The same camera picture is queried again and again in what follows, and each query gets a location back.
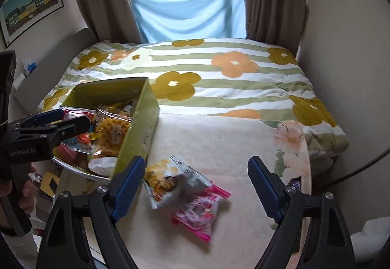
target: silver screw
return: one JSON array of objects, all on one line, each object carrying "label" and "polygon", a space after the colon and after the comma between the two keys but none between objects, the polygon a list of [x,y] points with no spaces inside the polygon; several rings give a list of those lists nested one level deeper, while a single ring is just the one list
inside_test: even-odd
[{"label": "silver screw", "polygon": [[108,187],[106,185],[100,185],[98,188],[97,188],[97,192],[98,193],[106,193],[108,190]]},{"label": "silver screw", "polygon": [[326,192],[325,193],[325,198],[326,199],[333,199],[335,196],[331,192]]},{"label": "silver screw", "polygon": [[295,193],[296,192],[296,187],[294,185],[288,185],[288,186],[286,186],[286,191],[288,193]]},{"label": "silver screw", "polygon": [[60,195],[58,195],[58,198],[64,199],[64,198],[67,198],[68,196],[69,196],[69,192],[64,191],[64,192],[61,192]]}]

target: white wall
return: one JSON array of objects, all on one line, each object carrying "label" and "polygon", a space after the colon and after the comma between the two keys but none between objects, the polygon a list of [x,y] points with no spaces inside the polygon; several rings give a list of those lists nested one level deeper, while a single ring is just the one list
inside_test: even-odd
[{"label": "white wall", "polygon": [[[387,0],[308,0],[298,60],[318,97],[350,138],[329,181],[390,145],[390,4]],[[351,232],[390,216],[390,157],[332,188]]]},{"label": "white wall", "polygon": [[[16,75],[23,68],[23,59],[32,59],[39,63],[61,41],[86,27],[76,0],[63,0],[63,3],[63,8],[37,22],[7,48],[16,51]],[[0,37],[0,51],[3,50],[5,45]],[[23,107],[11,96],[9,119],[15,120],[26,115]]]}]

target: sleeve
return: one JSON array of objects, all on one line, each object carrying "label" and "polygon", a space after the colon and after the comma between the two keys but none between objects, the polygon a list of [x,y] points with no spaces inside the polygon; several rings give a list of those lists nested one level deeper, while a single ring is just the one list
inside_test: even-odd
[{"label": "sleeve", "polygon": [[28,233],[23,237],[7,236],[2,234],[9,249],[25,269],[35,269],[38,257],[38,248],[32,236]]}]

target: striped bedspread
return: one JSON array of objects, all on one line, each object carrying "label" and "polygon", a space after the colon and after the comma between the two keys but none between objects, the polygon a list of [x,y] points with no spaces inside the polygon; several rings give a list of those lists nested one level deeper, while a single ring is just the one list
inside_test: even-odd
[{"label": "striped bedspread", "polygon": [[296,120],[311,158],[348,147],[348,138],[315,96],[286,49],[245,39],[196,39],[133,47],[102,41],[83,50],[38,111],[58,108],[75,85],[148,77],[161,112]]}]

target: framed picture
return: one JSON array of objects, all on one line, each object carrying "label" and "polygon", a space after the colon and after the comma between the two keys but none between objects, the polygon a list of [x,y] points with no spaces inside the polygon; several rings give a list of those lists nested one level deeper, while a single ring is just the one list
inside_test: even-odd
[{"label": "framed picture", "polygon": [[0,8],[5,45],[8,47],[36,22],[63,6],[62,0],[5,0]]}]

